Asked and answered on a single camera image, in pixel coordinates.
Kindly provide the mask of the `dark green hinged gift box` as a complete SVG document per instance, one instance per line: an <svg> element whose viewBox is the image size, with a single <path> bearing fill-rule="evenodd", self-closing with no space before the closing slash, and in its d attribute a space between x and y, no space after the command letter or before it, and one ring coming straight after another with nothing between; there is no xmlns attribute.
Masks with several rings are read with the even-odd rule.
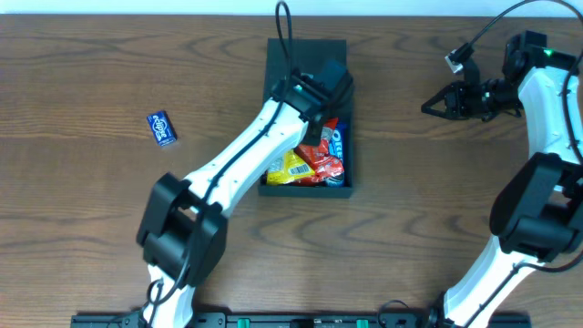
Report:
<svg viewBox="0 0 583 328"><path fill-rule="evenodd" d="M329 60L336 60L347 67L347 43L345 40L296 39L293 41L294 64L302 73L316 74L322 71ZM266 68L263 83L263 101L269 98L273 86L285 73L284 56L281 44L276 38L269 38L267 43ZM333 115L344 125L343 166L344 180L340 187L327 185L319 187L301 187L292 185L269 186L265 176L260 178L258 192L262 197L314 198L314 199L349 199L353 194L354 173L354 137L353 137L353 99Z"/></svg>

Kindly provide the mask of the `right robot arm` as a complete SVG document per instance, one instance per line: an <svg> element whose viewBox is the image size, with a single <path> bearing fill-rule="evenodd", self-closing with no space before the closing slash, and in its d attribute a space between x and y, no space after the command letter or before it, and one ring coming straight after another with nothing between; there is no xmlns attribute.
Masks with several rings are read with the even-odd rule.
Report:
<svg viewBox="0 0 583 328"><path fill-rule="evenodd" d="M513 109L527 121L528 160L496 197L491 235L477 260L443 292L426 327L500 324L496 308L532 272L560 273L551 262L582 243L582 122L578 108L581 59L554 50L547 37L525 31L506 44L499 79L481 80L465 43L445 60L463 79L444 87L421 110L439 118L489 121Z"/></svg>

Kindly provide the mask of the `red snack packet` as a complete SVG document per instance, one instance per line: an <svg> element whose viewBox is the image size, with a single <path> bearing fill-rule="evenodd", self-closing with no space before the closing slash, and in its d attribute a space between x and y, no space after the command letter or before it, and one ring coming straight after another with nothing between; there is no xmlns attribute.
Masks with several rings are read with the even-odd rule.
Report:
<svg viewBox="0 0 583 328"><path fill-rule="evenodd" d="M344 165L342 165L340 160L331 156L329 153L329 144L338 122L338 118L331 118L323 125L321 142L318 146L301 144L294 150L297 155L311 166L315 174L308 178L296 180L292 185L302 187L327 187L324 182L326 178L334 177L344 171Z"/></svg>

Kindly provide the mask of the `yellow snack packet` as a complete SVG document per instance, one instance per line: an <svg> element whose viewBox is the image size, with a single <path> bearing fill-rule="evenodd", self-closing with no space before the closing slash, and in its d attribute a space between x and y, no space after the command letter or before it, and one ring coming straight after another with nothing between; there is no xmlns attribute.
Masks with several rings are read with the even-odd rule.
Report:
<svg viewBox="0 0 583 328"><path fill-rule="evenodd" d="M274 160L267 169L267 185L283 185L315 174L311 166L292 149Z"/></svg>

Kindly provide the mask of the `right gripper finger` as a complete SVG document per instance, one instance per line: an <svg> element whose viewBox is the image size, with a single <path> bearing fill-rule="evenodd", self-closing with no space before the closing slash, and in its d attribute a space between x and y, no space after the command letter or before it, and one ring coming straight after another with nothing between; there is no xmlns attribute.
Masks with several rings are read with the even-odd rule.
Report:
<svg viewBox="0 0 583 328"><path fill-rule="evenodd" d="M438 118L444 118L447 120L455 120L455 113L450 109L446 108L444 110L434 109L430 107L422 107L421 111L424 114L431 115Z"/></svg>
<svg viewBox="0 0 583 328"><path fill-rule="evenodd" d="M454 88L451 85L446 86L425 101L421 106L421 110L423 112L447 112L450 108L449 99L453 95Z"/></svg>

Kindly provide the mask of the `blue Oreo cookie pack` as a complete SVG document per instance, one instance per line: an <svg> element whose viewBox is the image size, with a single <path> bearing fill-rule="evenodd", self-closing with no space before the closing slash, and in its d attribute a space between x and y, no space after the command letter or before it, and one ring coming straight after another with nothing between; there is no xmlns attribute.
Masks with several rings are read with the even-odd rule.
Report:
<svg viewBox="0 0 583 328"><path fill-rule="evenodd" d="M329 144L329 153L331 156L336 157L342 165L345 162L344 156L344 144L345 144L345 131L347 129L347 124L339 121L333 131L332 138ZM326 178L325 184L327 187L340 188L344 186L344 173L336 175L334 177Z"/></svg>

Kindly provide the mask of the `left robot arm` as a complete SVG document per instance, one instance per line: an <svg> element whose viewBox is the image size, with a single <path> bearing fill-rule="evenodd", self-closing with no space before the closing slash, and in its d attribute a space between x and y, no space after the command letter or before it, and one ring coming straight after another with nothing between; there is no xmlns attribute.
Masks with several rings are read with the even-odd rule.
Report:
<svg viewBox="0 0 583 328"><path fill-rule="evenodd" d="M137 243L151 283L142 327L185 327L192 301L226 249L229 218L242 196L276 158L316 142L345 84L299 75L278 82L258 116L217 157L153 186Z"/></svg>

